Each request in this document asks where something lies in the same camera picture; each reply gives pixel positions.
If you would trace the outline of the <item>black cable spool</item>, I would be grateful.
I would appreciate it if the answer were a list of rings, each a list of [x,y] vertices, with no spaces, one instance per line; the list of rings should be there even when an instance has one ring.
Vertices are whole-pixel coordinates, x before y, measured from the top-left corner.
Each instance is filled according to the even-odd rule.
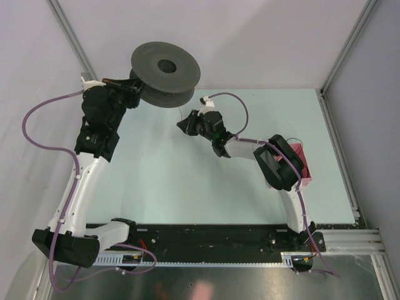
[[[183,48],[153,41],[131,55],[131,74],[143,82],[139,97],[160,108],[177,108],[193,96],[201,78],[197,61]]]

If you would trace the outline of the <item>pink plastic box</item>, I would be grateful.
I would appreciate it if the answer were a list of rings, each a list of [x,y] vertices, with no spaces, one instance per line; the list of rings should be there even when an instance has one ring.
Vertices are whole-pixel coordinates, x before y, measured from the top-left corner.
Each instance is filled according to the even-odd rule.
[[[312,180],[308,162],[304,154],[303,142],[297,138],[289,138],[287,140],[292,151],[296,154],[295,158],[291,158],[292,165],[297,169],[301,176],[301,187],[305,188]],[[278,154],[274,154],[273,161],[278,163],[278,174],[283,180],[282,190],[290,191],[298,184],[298,177],[294,173],[292,167]]]

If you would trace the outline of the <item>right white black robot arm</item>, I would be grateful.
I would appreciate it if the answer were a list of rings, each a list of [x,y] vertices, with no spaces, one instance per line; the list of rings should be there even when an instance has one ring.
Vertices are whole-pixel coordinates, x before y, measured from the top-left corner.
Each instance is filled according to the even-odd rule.
[[[202,136],[210,141],[219,157],[256,161],[266,182],[281,195],[287,226],[292,231],[288,235],[289,245],[296,251],[310,245],[314,223],[308,219],[301,192],[304,163],[281,135],[267,141],[237,137],[225,128],[217,111],[193,110],[177,127],[188,136]]]

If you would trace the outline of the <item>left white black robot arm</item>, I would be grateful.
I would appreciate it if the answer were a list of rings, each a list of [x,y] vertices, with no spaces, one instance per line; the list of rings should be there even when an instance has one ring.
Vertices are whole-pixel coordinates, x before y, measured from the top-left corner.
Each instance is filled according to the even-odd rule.
[[[144,83],[103,79],[82,86],[82,125],[74,150],[66,151],[74,161],[69,187],[47,228],[35,230],[32,241],[50,260],[89,268],[101,251],[116,244],[130,250],[138,242],[134,221],[114,218],[95,228],[86,224],[96,186],[119,141],[118,127],[127,109],[138,107]]]

